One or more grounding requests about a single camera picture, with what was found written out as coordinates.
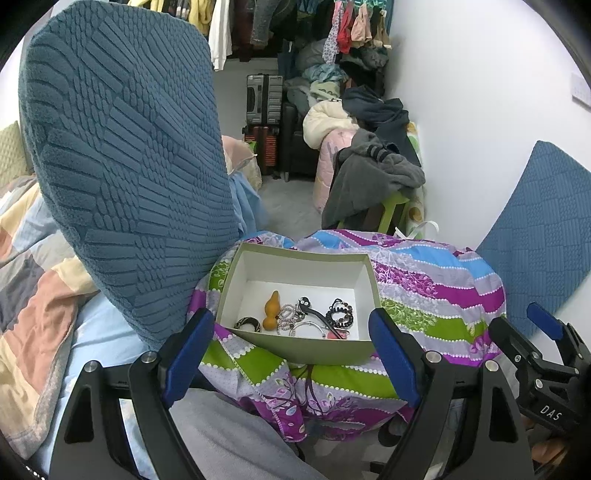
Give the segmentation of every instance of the person's leg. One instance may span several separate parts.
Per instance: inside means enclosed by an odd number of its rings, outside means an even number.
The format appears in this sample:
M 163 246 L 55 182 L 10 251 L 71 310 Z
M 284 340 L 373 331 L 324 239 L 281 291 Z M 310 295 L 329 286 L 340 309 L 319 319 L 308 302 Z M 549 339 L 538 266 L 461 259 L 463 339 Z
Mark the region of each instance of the person's leg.
M 208 480 L 326 480 L 302 462 L 265 420 L 218 393 L 189 389 L 170 414 Z

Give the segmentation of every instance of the blue textured pillow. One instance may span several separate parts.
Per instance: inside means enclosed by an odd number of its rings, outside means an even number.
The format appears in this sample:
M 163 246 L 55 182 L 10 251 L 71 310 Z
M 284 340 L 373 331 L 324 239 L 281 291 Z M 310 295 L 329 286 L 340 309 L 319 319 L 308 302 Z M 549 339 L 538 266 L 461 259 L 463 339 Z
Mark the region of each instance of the blue textured pillow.
M 167 14 L 75 2 L 31 40 L 19 98 L 51 213 L 157 348 L 238 238 L 207 41 Z
M 556 313 L 591 270 L 591 173 L 555 145 L 537 142 L 476 252 L 503 280 L 507 319 L 532 336 L 527 306 L 536 301 Z

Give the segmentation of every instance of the white wall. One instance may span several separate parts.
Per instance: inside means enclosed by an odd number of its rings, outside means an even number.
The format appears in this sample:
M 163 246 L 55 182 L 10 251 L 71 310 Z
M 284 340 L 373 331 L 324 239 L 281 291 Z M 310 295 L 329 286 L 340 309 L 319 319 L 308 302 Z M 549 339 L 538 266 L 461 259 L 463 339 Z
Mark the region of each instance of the white wall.
M 18 120 L 18 71 L 22 40 L 0 71 L 0 129 Z
M 58 0 L 53 6 L 53 9 L 50 9 L 48 13 L 43 15 L 26 33 L 24 41 L 20 41 L 10 55 L 4 68 L 0 71 L 0 129 L 13 123 L 15 120 L 19 120 L 18 72 L 21 65 L 23 45 L 24 48 L 27 48 L 33 34 L 47 23 L 49 17 L 55 16 L 74 1 L 76 0 Z
M 387 97 L 418 123 L 427 217 L 440 240 L 480 244 L 537 140 L 591 169 L 591 111 L 570 94 L 580 72 L 522 0 L 395 0 L 390 35 Z M 559 316 L 591 344 L 590 307 L 587 279 Z
M 222 135 L 242 138 L 242 127 L 246 125 L 246 77 L 257 73 L 277 75 L 277 59 L 252 59 L 247 63 L 228 60 L 221 72 L 214 72 L 213 88 Z

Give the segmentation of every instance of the green box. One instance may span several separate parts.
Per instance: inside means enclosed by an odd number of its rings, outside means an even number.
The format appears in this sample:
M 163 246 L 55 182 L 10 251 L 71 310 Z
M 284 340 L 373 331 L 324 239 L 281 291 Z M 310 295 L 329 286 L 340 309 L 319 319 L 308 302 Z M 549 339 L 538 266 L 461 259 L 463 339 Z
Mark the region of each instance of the green box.
M 325 314 L 336 298 L 353 307 L 354 322 L 348 340 L 320 338 L 313 326 L 302 326 L 295 337 L 276 330 L 261 333 L 233 328 L 246 316 L 262 321 L 264 307 L 274 290 L 281 305 L 308 297 L 311 308 Z M 317 254 L 243 243 L 226 277 L 216 321 L 254 345 L 297 364 L 360 365 L 375 348 L 368 319 L 380 306 L 378 285 L 365 254 Z M 316 316 L 305 320 L 322 324 Z

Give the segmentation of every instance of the yellow garment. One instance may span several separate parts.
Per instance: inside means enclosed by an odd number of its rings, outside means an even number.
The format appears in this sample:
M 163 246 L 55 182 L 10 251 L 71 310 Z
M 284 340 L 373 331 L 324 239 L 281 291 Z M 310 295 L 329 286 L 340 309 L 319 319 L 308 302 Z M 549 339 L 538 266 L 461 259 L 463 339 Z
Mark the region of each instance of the yellow garment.
M 209 34 L 209 24 L 213 15 L 213 0 L 191 0 L 188 21 L 203 34 Z
M 154 12 L 161 12 L 163 6 L 164 6 L 164 0 L 151 0 L 150 1 L 150 10 L 152 10 Z

